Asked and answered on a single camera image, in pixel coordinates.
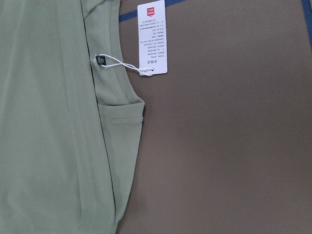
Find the white string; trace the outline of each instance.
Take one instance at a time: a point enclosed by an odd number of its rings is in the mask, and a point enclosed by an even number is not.
[[[102,67],[113,67],[113,66],[117,66],[117,65],[123,65],[123,66],[125,66],[125,67],[130,68],[130,69],[137,70],[138,72],[140,72],[140,73],[143,74],[143,75],[146,75],[146,76],[149,76],[149,77],[153,75],[153,74],[148,74],[148,73],[146,73],[146,71],[152,71],[153,68],[150,68],[150,67],[136,68],[136,67],[133,66],[132,64],[124,63],[124,62],[118,60],[117,58],[114,58],[114,57],[109,56],[109,55],[106,55],[106,54],[100,54],[99,56],[106,56],[106,57],[108,57],[108,58],[114,59],[114,60],[116,60],[117,62],[119,62],[119,63],[115,63],[115,64],[111,64],[111,65],[102,65],[102,64],[101,64]]]

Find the blue line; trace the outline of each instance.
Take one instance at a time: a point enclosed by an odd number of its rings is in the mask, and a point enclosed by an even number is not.
[[[182,2],[182,1],[185,1],[185,0],[165,0],[165,6],[166,7],[171,6],[171,5],[177,4],[177,3]],[[119,22],[124,22],[126,20],[130,20],[130,19],[135,18],[135,17],[137,17],[137,10],[125,13],[123,15],[120,15],[119,16]]]
[[[309,32],[310,44],[312,47],[312,9],[310,0],[301,0],[304,16],[306,18],[307,28]]]

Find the blue stripe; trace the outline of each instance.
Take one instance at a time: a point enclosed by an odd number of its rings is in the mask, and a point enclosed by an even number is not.
[[[182,2],[182,1],[185,1],[185,0],[165,0],[165,6],[166,7],[171,6],[171,5],[177,4],[177,3]],[[120,15],[119,16],[119,22],[124,22],[126,20],[130,20],[130,19],[135,18],[135,17],[137,17],[137,10],[128,12],[128,13],[123,14],[123,15]]]
[[[312,47],[312,9],[310,0],[301,0],[304,16],[306,18],[307,28],[309,32],[310,44]]]

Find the plastic string fastener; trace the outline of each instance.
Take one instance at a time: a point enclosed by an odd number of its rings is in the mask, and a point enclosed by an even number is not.
[[[132,64],[128,64],[128,63],[124,63],[120,60],[118,60],[117,58],[115,57],[112,57],[112,56],[109,56],[109,55],[106,55],[106,54],[100,54],[99,56],[105,56],[105,57],[108,57],[110,59],[113,59],[119,63],[115,63],[115,64],[111,64],[111,65],[103,65],[103,64],[100,64],[102,67],[113,67],[113,66],[117,66],[117,65],[123,65],[125,67],[128,67],[130,69],[133,69],[133,70],[137,70],[138,72],[140,72],[140,75],[143,74],[143,75],[146,75],[146,76],[152,76],[153,74],[148,74],[146,73],[147,71],[154,71],[154,68],[151,68],[151,67],[141,67],[141,68],[136,68],[135,66],[133,66]]]

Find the white tag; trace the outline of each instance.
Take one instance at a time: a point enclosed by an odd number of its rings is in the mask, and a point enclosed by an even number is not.
[[[137,22],[139,67],[153,68],[148,74],[167,73],[165,1],[138,5]]]

